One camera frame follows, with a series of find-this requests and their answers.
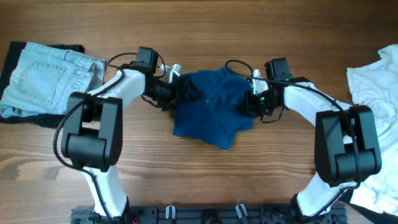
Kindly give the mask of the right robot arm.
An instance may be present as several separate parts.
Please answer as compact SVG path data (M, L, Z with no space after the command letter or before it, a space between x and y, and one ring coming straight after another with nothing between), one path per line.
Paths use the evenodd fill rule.
M242 114L272 115L294 110L315 127L316 173L294 195L286 217L291 223L314 223L331 217L332 205L381 171L382 158L374 115L368 106L351 106L318 90L305 77L293 77L286 58L265 63L266 78L246 76L253 89L239 106Z

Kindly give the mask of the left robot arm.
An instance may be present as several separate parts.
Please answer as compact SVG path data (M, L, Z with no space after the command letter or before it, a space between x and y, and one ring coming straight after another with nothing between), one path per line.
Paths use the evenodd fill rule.
M64 166L81 172L95 201L86 218L73 214L72 223L136 223L118 175L123 147L123 110L138 96L152 98L168 110L179 101L203 98L189 80L171 75L167 68L157 76L161 56L140 47L136 59L117 67L109 82L88 93L69 96L67 113L53 137L53 151Z

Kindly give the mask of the blue t-shirt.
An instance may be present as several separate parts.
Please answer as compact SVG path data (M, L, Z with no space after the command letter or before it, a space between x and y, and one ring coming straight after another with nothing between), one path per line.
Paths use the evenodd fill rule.
M252 128L255 117L238 110L245 92L252 90L247 80L221 68L187 73L178 82L188 99L177 103L174 135L228 150L238 131Z

